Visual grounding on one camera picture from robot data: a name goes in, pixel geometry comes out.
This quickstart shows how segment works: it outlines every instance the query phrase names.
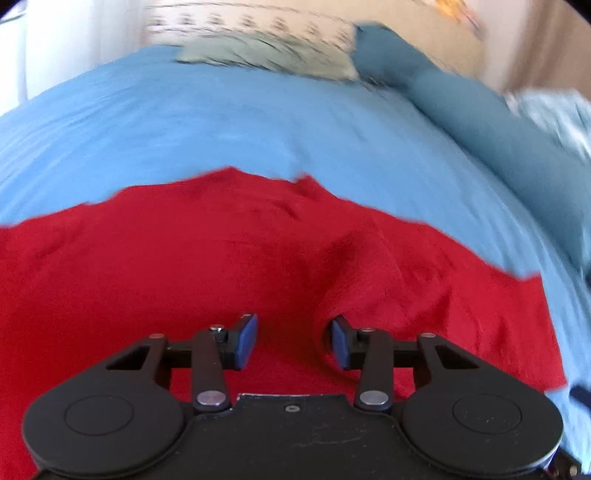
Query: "blue bedsheet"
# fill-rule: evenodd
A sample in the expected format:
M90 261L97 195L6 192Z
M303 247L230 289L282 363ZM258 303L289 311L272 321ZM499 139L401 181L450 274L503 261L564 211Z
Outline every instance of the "blue bedsheet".
M513 274L541 271L569 383L591 387L585 285L508 189L401 94L178 64L175 53L143 49L0 117L0 223L226 165L284 179L306 172L338 196L427 222ZM568 389L550 397L564 445L588 470L589 413Z

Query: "white curtain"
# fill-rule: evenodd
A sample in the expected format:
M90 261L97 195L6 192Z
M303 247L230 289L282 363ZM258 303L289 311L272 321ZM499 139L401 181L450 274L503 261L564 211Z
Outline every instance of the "white curtain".
M143 0L28 0L0 23L0 115L140 47Z

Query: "red fabric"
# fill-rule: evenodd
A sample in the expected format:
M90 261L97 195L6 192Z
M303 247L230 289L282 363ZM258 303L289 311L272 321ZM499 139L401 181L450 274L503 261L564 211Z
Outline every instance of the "red fabric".
M234 394L354 392L322 340L339 313L398 339L437 332L539 390L565 383L539 277L309 177L227 169L0 230L0 478L34 472L20 424L42 392L150 333L188 339L243 312L259 340L226 374ZM412 392L410 372L395 382ZM188 398L186 371L173 384Z

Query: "metal screw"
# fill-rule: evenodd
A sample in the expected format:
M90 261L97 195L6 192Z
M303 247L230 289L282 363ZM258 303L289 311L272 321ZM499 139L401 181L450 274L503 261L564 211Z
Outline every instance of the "metal screw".
M206 390L197 395L197 402L206 407L219 407L226 401L226 396L219 390Z
M363 392L359 396L359 399L366 405L378 406L384 405L390 397L380 390L368 390L367 392Z

